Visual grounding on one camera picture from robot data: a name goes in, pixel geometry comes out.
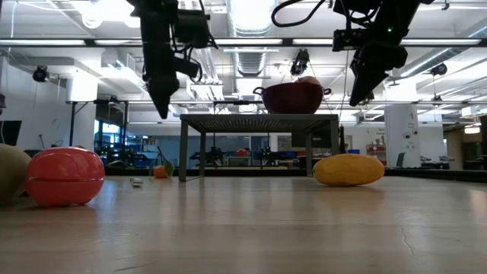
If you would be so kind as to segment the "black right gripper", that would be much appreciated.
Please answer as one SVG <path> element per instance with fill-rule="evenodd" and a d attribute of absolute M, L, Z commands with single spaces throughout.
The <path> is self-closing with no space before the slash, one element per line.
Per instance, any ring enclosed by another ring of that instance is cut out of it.
<path fill-rule="evenodd" d="M 354 54 L 350 69 L 355 80 L 349 105 L 357 106 L 383 81 L 384 72 L 399 69 L 406 63 L 408 53 L 401 45 L 370 40 Z"/>

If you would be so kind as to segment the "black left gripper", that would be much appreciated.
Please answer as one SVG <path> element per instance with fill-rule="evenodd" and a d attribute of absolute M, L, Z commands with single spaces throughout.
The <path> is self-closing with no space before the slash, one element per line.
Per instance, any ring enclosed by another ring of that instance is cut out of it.
<path fill-rule="evenodd" d="M 176 38 L 178 0 L 127 0 L 132 18 L 140 20 L 144 67 L 142 78 L 162 119 L 169 112 L 170 98 L 180 88 L 177 73 L 195 78 L 201 71 L 186 54 L 193 46 Z"/>

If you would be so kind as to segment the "long yellow melon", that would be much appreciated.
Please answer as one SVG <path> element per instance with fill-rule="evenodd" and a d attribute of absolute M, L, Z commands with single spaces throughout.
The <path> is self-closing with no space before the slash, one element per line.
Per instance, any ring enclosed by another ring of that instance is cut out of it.
<path fill-rule="evenodd" d="M 322 158 L 313 167 L 315 180 L 327 186 L 361 186 L 385 174 L 385 166 L 367 155 L 340 154 Z"/>

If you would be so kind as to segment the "shiny red round fruit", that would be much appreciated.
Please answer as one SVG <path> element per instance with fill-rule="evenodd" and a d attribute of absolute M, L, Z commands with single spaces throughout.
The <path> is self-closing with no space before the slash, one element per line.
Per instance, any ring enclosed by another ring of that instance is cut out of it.
<path fill-rule="evenodd" d="M 77 147 L 49 148 L 27 167 L 25 190 L 39 206 L 84 205 L 101 190 L 105 169 L 101 158 Z"/>

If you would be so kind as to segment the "beige melon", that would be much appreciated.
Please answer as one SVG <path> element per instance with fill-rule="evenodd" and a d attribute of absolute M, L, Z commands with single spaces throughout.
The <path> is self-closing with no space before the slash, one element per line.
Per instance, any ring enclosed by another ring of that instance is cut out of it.
<path fill-rule="evenodd" d="M 30 160 L 18 147 L 0 144 L 0 206 L 12 203 L 24 192 Z"/>

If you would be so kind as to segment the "white square pillar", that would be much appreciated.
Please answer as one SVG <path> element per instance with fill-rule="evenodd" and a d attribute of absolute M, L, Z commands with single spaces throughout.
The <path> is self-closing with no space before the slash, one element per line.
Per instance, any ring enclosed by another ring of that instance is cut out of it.
<path fill-rule="evenodd" d="M 388 167 L 421 167 L 417 106 L 388 105 L 384 111 Z"/>

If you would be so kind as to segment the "purple metal colander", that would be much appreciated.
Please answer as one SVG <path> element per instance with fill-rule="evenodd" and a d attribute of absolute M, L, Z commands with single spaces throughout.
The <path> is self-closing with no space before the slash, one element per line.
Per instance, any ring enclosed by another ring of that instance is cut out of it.
<path fill-rule="evenodd" d="M 261 97 L 271 114 L 314 114 L 322 104 L 323 97 L 331 94 L 332 90 L 320 84 L 290 82 L 258 87 L 253 93 Z"/>

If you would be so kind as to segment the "orange tangerine with leaf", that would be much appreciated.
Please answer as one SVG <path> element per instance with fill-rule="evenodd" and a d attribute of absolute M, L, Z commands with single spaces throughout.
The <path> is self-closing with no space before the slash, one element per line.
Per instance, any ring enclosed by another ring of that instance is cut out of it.
<path fill-rule="evenodd" d="M 170 161 L 153 161 L 150 165 L 150 174 L 157 179 L 165 179 L 173 176 L 174 165 Z"/>

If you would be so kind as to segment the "black robot workstation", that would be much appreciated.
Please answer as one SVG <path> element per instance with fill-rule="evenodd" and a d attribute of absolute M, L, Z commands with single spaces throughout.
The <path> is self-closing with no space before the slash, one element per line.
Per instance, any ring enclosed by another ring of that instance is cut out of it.
<path fill-rule="evenodd" d="M 211 147 L 205 152 L 205 167 L 220 167 L 227 164 L 227 158 L 233 156 L 233 151 L 222 151 L 220 148 Z"/>

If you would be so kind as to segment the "grey perforated metal riser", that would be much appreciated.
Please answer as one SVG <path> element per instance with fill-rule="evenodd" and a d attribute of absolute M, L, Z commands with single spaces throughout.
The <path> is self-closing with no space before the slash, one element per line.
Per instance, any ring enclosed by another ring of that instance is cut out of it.
<path fill-rule="evenodd" d="M 336 114 L 183 114 L 180 116 L 180 154 L 178 179 L 187 181 L 187 147 L 189 129 L 200 133 L 199 176 L 205 175 L 207 133 L 293 133 L 306 135 L 307 174 L 311 174 L 312 133 L 329 128 L 331 154 L 339 153 L 339 118 Z"/>

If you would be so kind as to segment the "dark flat monitor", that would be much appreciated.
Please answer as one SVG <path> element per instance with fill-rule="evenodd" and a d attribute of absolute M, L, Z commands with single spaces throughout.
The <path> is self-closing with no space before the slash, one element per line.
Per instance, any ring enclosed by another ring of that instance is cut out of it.
<path fill-rule="evenodd" d="M 0 144 L 16 146 L 21 124 L 20 120 L 0 120 Z"/>

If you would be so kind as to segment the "silver ceiling air duct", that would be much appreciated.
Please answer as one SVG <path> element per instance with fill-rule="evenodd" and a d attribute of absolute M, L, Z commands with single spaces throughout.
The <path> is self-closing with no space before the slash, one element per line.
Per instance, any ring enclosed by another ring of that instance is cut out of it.
<path fill-rule="evenodd" d="M 270 37 L 271 13 L 279 0 L 225 0 L 230 35 L 240 38 Z M 237 72 L 243 77 L 263 73 L 267 53 L 234 53 Z"/>

